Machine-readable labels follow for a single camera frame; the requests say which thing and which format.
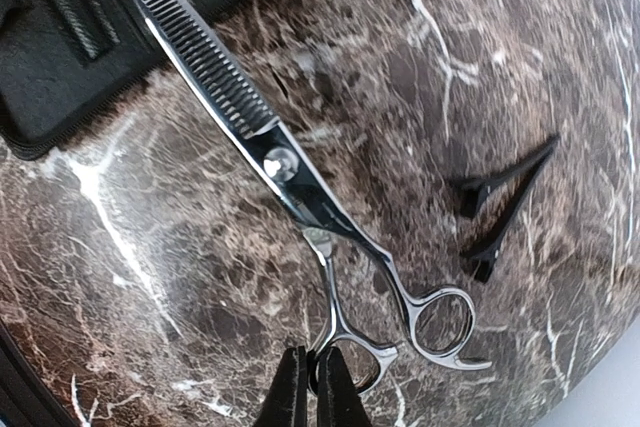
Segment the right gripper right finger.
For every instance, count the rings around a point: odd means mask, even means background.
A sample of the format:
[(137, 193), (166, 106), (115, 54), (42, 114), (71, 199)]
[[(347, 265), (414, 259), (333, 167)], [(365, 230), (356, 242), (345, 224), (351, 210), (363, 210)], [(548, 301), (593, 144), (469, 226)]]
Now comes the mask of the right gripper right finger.
[(319, 357), (317, 398), (318, 426), (373, 426), (337, 347), (330, 347)]

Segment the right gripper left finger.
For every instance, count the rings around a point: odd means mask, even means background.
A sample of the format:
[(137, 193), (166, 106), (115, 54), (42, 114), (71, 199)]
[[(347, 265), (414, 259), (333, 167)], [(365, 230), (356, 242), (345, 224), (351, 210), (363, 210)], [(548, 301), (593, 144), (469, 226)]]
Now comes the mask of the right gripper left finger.
[(304, 346), (282, 354), (253, 427), (307, 425), (307, 352)]

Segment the silver thinning scissors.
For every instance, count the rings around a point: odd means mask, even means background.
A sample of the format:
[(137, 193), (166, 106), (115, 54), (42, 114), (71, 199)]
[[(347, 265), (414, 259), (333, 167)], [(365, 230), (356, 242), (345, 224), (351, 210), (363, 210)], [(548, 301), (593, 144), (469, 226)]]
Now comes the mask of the silver thinning scissors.
[[(489, 360), (461, 355), (476, 325), (470, 295), (451, 285), (443, 285), (422, 297), (407, 291), (392, 254), (344, 210), (291, 131), (191, 3), (188, 0), (133, 2), (189, 89), (289, 213), (318, 259), (328, 318), (307, 355), (309, 390), (318, 391), (320, 357), (337, 342), (360, 346), (375, 362), (373, 372), (356, 384), (359, 394), (377, 386), (398, 357), (395, 345), (371, 340), (347, 320), (333, 263), (338, 237), (363, 249), (382, 273), (393, 294), (407, 340), (421, 357), (459, 371), (490, 368)], [(463, 328), (447, 347), (432, 349), (419, 342), (419, 319), (432, 304), (446, 297), (457, 297), (465, 304)]]

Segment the black zippered tool case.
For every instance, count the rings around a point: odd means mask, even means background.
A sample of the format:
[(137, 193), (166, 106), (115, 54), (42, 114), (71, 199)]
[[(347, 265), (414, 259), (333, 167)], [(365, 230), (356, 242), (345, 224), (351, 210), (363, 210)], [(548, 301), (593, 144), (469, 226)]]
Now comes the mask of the black zippered tool case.
[[(208, 20), (240, 0), (190, 0)], [(1, 0), (1, 137), (31, 161), (156, 67), (133, 0)]]

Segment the black front rail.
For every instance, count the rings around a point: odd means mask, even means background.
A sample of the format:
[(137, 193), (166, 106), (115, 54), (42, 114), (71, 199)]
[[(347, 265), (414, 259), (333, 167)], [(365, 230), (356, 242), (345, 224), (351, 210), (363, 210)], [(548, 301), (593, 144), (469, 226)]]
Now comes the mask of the black front rail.
[(31, 368), (4, 323), (1, 323), (1, 425), (76, 426)]

